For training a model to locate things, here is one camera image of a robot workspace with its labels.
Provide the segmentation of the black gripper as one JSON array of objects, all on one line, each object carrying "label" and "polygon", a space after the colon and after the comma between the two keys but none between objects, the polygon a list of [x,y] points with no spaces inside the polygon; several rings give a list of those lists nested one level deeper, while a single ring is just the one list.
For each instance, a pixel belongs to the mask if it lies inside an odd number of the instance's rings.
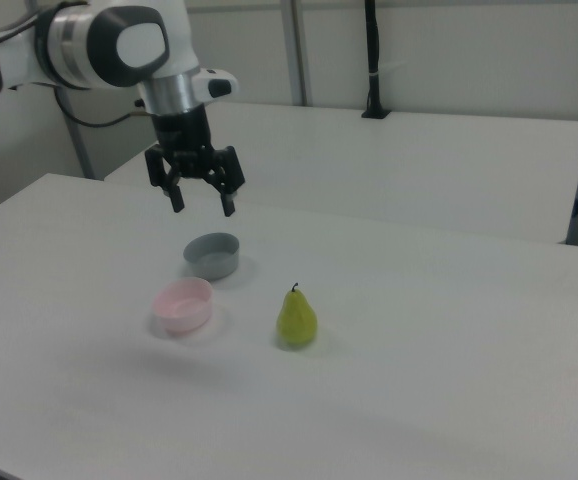
[{"label": "black gripper", "polygon": [[213,151],[205,106],[174,115],[152,115],[151,120],[157,145],[144,152],[148,176],[151,185],[170,199],[173,211],[179,213],[185,207],[178,186],[182,176],[207,178],[220,194],[224,216],[233,215],[234,199],[245,184],[244,173],[232,146]]}]

